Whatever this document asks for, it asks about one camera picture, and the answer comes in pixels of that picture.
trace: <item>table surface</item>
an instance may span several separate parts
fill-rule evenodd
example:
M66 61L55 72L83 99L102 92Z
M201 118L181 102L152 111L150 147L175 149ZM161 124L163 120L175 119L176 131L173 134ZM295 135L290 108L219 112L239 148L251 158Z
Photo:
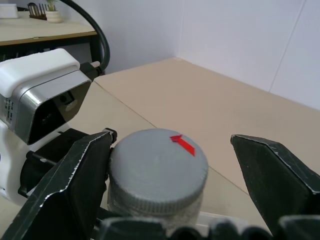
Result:
M136 131L155 127L96 83L91 85L79 113L69 124L88 134L101 132L104 128L115 129L118 141ZM107 208L106 193L101 206ZM0 238L20 208L0 197ZM201 211L241 218L266 228L248 194L212 168L209 169Z
M245 192L233 134L280 142L320 174L320 111L179 58L101 76L97 83L153 126L192 138L209 165Z
M29 12L18 12L19 18L0 19L0 46L96 35L92 26L65 19L62 23L29 18Z

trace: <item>black cable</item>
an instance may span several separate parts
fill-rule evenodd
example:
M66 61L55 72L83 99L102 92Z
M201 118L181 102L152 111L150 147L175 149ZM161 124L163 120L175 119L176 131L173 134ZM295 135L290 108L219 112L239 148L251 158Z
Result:
M72 1L72 0L60 0L60 1L65 3L66 5L68 5L69 7L74 9L77 13L79 13L82 17L84 17L89 22L89 24L94 28L94 30L96 31L96 33L102 43L103 50L104 50L103 60L100 64L100 66L97 67L97 70L99 71L99 75L102 75L104 70L106 70L106 68L110 62L110 47L109 47L109 44L108 44L108 41L107 41L107 38L106 38L104 32L99 27L97 22L82 7L80 7L74 1Z

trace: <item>potted plant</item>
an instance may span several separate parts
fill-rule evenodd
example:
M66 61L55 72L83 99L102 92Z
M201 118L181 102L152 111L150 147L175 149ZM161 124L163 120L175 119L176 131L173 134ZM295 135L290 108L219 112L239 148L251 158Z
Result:
M49 23L58 24L62 22L61 13L57 11L55 2L57 0L45 0L48 4L46 6L45 15Z

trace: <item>jar lid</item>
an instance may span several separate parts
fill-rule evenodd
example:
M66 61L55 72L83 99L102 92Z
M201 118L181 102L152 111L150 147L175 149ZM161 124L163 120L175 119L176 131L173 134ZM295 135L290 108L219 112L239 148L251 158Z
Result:
M208 161L187 136L191 154L167 129L148 129L122 139L110 156L110 184L117 202L146 214L173 214L189 206L203 192Z

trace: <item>small pot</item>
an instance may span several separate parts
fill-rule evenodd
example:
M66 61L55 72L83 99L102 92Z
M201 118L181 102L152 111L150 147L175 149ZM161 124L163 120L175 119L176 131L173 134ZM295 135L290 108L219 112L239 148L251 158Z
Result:
M58 24L62 22L61 13L59 11L46 11L46 20L52 24Z

